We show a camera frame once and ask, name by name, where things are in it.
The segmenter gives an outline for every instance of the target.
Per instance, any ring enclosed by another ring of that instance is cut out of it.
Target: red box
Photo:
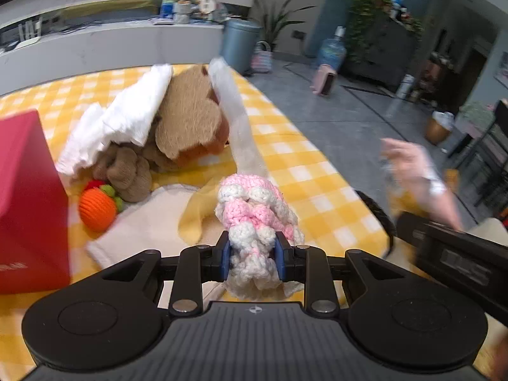
[[[0,120],[0,294],[69,283],[67,217],[39,114]]]

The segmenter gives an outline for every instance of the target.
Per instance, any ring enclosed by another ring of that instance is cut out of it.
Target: wall outlet
[[[293,30],[293,33],[291,33],[291,37],[292,38],[295,38],[297,40],[305,40],[305,36],[307,35],[307,33],[305,31],[298,31],[298,30]]]

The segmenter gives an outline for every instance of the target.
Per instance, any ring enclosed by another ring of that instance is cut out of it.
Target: gray tile floor
[[[249,80],[327,156],[352,187],[372,197],[385,212],[389,213],[389,208],[379,139],[419,143],[440,171],[451,166],[442,148],[452,148],[461,135],[452,133],[439,147],[428,143],[424,132],[431,111],[426,106],[393,99],[369,83],[343,76],[337,78],[328,97],[315,96],[309,88],[313,73],[307,65],[274,61],[273,72],[256,74]],[[477,221],[489,215],[486,208],[473,207],[473,189],[461,189],[459,196]],[[475,219],[459,199],[456,201],[464,227],[473,227]]]

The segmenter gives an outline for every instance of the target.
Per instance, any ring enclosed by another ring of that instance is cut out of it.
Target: orange knitted toy
[[[115,201],[98,188],[87,189],[79,199],[79,216],[96,232],[105,231],[116,217]]]

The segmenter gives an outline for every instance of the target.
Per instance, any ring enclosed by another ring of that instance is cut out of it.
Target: yellow checkered tablecloth
[[[175,73],[187,65],[175,65]],[[0,98],[0,117],[24,110],[38,110],[51,155],[57,160],[67,136],[89,104],[109,105],[118,92],[136,81],[148,67],[103,71],[65,78]],[[324,155],[300,133],[270,101],[246,79],[235,82],[249,115],[255,142],[270,171],[294,208],[306,243],[331,256],[343,256],[349,248],[375,255],[387,249],[387,235],[377,219],[342,179]],[[236,170],[229,148],[219,156],[206,156],[173,175],[154,175],[154,188],[167,183],[203,186],[212,177]],[[77,215],[77,201],[85,181],[70,195],[69,251],[73,281],[98,271],[86,254],[87,241],[97,236],[87,231]],[[22,378],[34,365],[21,337],[25,310],[47,292],[0,296],[0,379]]]

